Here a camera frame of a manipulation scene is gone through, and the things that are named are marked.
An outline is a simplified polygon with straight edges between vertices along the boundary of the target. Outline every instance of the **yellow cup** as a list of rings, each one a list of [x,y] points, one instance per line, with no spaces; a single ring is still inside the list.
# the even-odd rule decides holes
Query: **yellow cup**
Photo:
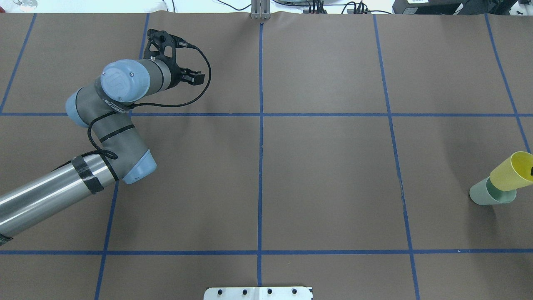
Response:
[[[515,152],[490,173],[490,182],[501,191],[512,191],[533,184],[533,154]]]

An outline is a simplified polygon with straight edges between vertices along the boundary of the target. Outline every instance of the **plastic cup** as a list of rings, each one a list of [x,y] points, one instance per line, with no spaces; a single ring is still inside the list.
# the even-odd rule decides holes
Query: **plastic cup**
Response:
[[[501,191],[511,191],[533,184],[533,154],[515,152],[490,173],[490,181]]]
[[[479,205],[506,204],[511,203],[514,198],[516,190],[501,191],[492,184],[489,177],[470,188],[470,199]]]

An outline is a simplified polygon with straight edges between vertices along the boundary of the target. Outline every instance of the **white metal plate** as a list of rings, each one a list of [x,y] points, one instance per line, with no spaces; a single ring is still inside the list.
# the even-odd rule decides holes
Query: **white metal plate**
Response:
[[[311,287],[208,288],[204,300],[313,300]]]

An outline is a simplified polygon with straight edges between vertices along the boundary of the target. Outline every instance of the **metal bracket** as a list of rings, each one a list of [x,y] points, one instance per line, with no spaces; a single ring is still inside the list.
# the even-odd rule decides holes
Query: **metal bracket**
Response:
[[[270,19],[270,0],[252,0],[252,19]]]
[[[208,288],[204,300],[313,300],[311,287]]]

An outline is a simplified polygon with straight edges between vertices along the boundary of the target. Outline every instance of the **robotic arm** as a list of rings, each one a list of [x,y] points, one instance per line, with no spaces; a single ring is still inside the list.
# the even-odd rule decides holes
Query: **robotic arm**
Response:
[[[198,100],[211,82],[211,66],[200,49],[165,31],[150,29],[141,60],[118,60],[107,65],[94,83],[79,89],[66,103],[68,116],[87,128],[94,151],[75,157],[49,174],[0,196],[0,246],[13,236],[70,205],[102,191],[120,178],[132,184],[155,171],[150,149],[127,112],[137,106],[180,107]],[[167,47],[172,57],[165,56]],[[135,102],[175,87],[180,82],[204,83],[205,75],[176,63],[176,49],[197,50],[205,59],[209,78],[202,93],[178,105]],[[98,137],[101,147],[92,137]]]

